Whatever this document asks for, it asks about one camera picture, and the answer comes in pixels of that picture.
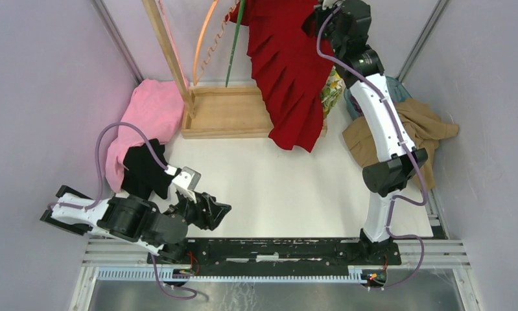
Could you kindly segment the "green wire hanger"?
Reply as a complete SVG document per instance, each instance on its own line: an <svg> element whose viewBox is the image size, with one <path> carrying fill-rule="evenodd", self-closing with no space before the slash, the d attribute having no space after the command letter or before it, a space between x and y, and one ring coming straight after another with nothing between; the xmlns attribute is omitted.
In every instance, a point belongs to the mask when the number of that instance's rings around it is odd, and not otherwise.
<svg viewBox="0 0 518 311"><path fill-rule="evenodd" d="M231 70L232 70L232 67L233 67L233 59L234 59L235 51L236 51L236 48L237 48L237 41L238 41L238 38L239 38L239 31L240 31L240 28L241 28L241 22L242 22L245 6L246 6L246 0L241 0L239 2L239 8L238 8L238 14L237 14L237 22L236 22L236 25L235 25L235 33L234 33L234 37L233 37L233 43L232 43L232 47L231 47L230 60L229 60L229 64L228 64L228 70L227 70L227 73L226 73L226 79L225 79L225 85L224 85L225 87L228 87L228 84L230 82Z"/></svg>

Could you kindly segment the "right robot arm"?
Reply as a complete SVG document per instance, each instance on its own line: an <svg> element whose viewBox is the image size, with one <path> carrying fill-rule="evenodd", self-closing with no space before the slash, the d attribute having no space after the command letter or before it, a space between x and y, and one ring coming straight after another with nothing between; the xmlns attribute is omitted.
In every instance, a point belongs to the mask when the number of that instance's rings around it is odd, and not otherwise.
<svg viewBox="0 0 518 311"><path fill-rule="evenodd" d="M333 62L339 76L357 100L375 143L378 162L363 168L370 191L368 215L360 232L361 261L375 264L384 257L381 243L391 232L396 200L416 206L428 202L420 171L427 151L415 146L390 98L379 55L368 45L371 8L364 1L318 1L313 6L316 52Z"/></svg>

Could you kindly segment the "red garment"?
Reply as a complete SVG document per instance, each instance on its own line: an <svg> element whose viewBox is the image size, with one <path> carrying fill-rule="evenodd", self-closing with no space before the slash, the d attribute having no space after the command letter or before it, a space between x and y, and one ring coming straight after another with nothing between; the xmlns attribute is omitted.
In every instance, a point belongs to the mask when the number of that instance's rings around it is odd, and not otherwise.
<svg viewBox="0 0 518 311"><path fill-rule="evenodd" d="M241 24L248 27L251 77L261 90L278 147L311 152L324 123L320 98L333 67L316 50L332 55L316 40L317 1L247 1Z"/></svg>

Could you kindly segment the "lemon print skirt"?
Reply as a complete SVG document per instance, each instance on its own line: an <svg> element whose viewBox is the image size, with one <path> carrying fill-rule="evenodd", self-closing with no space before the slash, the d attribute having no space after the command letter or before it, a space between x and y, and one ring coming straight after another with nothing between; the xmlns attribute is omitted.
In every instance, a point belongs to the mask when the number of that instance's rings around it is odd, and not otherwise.
<svg viewBox="0 0 518 311"><path fill-rule="evenodd" d="M336 67L333 66L320 93L324 119L340 100L340 97L344 92L344 88L344 81L337 73Z"/></svg>

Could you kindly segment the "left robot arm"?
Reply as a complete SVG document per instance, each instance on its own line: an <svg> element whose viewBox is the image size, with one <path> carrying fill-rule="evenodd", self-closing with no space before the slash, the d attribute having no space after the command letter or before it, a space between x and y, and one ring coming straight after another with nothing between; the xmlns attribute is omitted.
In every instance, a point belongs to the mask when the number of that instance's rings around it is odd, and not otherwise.
<svg viewBox="0 0 518 311"><path fill-rule="evenodd" d="M62 186L57 202L40 220L69 233L120 240L139 246L152 259L166 264L183 262L189 252L188 227L215 230L231 211L206 192L176 191L177 203L161 212L156 203L129 195L99 201L86 210L91 199L71 187Z"/></svg>

